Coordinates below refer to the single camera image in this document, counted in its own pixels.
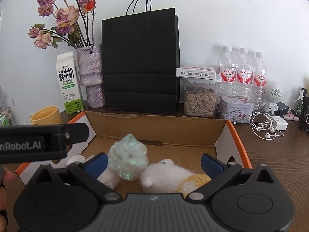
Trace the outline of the person left hand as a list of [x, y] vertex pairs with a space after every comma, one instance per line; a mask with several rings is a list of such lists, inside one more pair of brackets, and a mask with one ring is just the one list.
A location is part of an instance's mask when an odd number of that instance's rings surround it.
[[16, 179], [16, 176], [10, 170], [3, 167], [2, 169], [3, 169], [3, 176], [1, 178], [1, 211], [6, 208], [7, 204], [7, 190], [4, 187], [4, 184], [12, 182]]

